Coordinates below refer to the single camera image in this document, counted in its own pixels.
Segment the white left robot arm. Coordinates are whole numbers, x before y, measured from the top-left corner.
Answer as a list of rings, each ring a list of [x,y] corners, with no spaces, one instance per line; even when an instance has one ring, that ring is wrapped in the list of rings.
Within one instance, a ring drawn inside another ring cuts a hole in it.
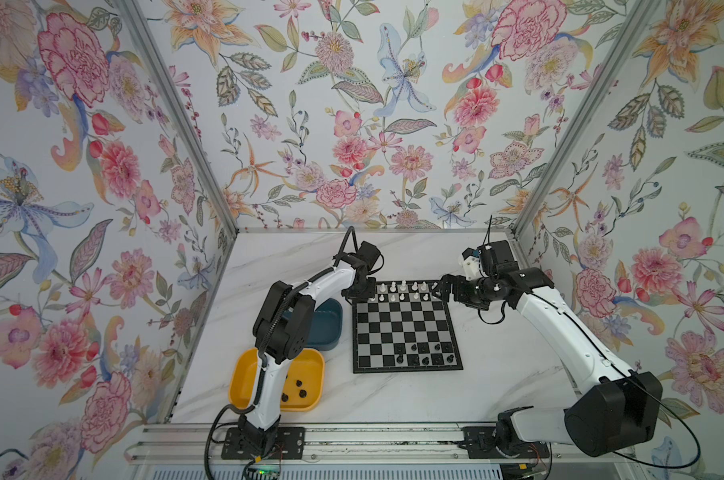
[[[257,369],[251,398],[237,411],[237,428],[251,445],[266,450],[276,440],[288,370],[308,341],[316,307],[337,295],[352,303],[372,298],[381,258],[379,248],[364,241],[352,252],[340,249],[329,267],[296,285],[272,284],[253,326]]]

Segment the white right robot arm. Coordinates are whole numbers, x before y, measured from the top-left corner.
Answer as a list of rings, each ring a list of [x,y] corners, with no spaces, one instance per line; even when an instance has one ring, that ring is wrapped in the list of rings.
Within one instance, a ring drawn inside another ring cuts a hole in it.
[[[515,310],[557,354],[579,394],[567,407],[500,413],[493,442],[501,453],[541,443],[573,445],[599,457],[653,438],[663,404],[660,381],[634,371],[599,340],[541,269],[520,268],[506,241],[466,249],[462,268],[461,275],[440,278],[436,296],[477,312],[494,302]]]

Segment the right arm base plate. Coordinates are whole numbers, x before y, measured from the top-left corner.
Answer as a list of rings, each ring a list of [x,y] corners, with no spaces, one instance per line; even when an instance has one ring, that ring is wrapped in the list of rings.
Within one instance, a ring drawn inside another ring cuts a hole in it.
[[[511,422],[512,411],[502,412],[493,425],[467,426],[461,429],[458,446],[470,459],[536,460],[548,457],[549,446],[541,442],[522,441]]]

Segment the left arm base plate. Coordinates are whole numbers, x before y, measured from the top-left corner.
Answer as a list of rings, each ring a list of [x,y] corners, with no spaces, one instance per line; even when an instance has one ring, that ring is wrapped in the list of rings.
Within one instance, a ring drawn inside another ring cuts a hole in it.
[[[304,427],[273,426],[268,430],[250,424],[229,426],[223,440],[222,460],[301,460]]]

